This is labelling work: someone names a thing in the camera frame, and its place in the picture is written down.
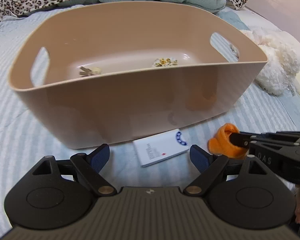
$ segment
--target orange scrunchie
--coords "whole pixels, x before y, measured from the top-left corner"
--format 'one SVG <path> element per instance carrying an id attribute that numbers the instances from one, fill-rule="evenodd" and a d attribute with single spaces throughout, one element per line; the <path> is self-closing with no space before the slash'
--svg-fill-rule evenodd
<path id="1" fill-rule="evenodd" d="M 238 128 L 232 123 L 221 126 L 215 135 L 208 141 L 208 149 L 213 154 L 223 154 L 229 158 L 242 159 L 247 149 L 233 145 L 229 136 L 232 133 L 239 133 Z"/>

